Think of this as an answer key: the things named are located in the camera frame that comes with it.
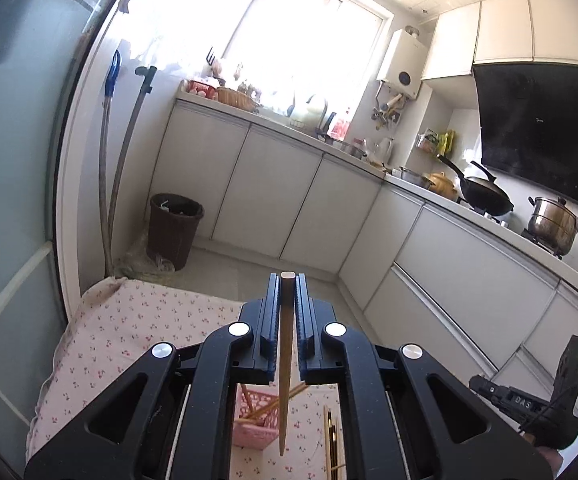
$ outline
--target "white water heater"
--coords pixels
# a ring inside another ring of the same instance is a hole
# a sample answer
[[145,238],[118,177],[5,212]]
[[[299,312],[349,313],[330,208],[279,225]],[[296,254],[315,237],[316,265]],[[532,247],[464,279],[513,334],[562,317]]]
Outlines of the white water heater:
[[389,42],[377,79],[395,92],[415,99],[426,59],[427,47],[401,28]]

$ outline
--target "wok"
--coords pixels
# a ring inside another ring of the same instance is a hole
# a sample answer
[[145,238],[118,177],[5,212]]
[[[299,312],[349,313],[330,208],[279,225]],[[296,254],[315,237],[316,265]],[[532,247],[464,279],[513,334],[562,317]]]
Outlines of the wok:
[[460,178],[460,191],[463,192],[464,199],[474,208],[489,213],[492,216],[500,216],[513,210],[514,205],[509,200],[507,193],[501,190],[494,180],[496,177],[487,171],[477,162],[471,163],[482,170],[489,180],[478,176],[464,176],[460,168],[456,166],[446,156],[436,155],[438,160],[449,166]]

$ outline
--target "pot handle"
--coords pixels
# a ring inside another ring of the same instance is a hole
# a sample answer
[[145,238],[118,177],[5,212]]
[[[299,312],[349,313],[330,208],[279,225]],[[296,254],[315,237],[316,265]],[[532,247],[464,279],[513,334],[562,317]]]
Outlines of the pot handle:
[[473,164],[476,168],[482,171],[482,173],[487,175],[487,178],[489,179],[490,182],[496,180],[496,177],[493,176],[482,164],[478,164],[478,162],[476,162],[475,160],[471,161],[470,164]]
[[456,172],[456,174],[458,175],[458,177],[460,178],[460,180],[464,180],[464,173],[462,171],[460,171],[460,168],[458,168],[458,166],[456,166],[451,160],[449,160],[445,155],[436,155],[436,158],[442,162],[443,164],[446,164],[447,166],[449,166],[452,170],[454,170]]

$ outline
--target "pink plastic basket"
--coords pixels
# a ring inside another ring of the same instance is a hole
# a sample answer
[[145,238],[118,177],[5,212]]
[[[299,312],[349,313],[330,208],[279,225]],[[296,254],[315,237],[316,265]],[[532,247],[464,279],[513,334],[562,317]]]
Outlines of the pink plastic basket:
[[[278,396],[249,389],[249,397],[253,404],[253,409],[257,410],[271,402]],[[242,388],[238,386],[236,393],[235,418],[245,418],[249,413],[247,400],[242,393]],[[251,424],[234,422],[233,440],[234,446],[248,447],[251,449],[265,449],[278,437],[278,408],[272,408],[264,413],[260,418],[252,420]]]

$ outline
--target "brown trash can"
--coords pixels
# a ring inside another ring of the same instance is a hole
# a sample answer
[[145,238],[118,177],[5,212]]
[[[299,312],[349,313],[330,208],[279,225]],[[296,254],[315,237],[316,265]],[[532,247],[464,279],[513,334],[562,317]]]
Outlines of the brown trash can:
[[154,261],[160,255],[171,261],[176,270],[180,270],[187,263],[195,231],[205,216],[205,208],[195,200],[172,193],[152,196],[149,205],[151,217],[147,255]]

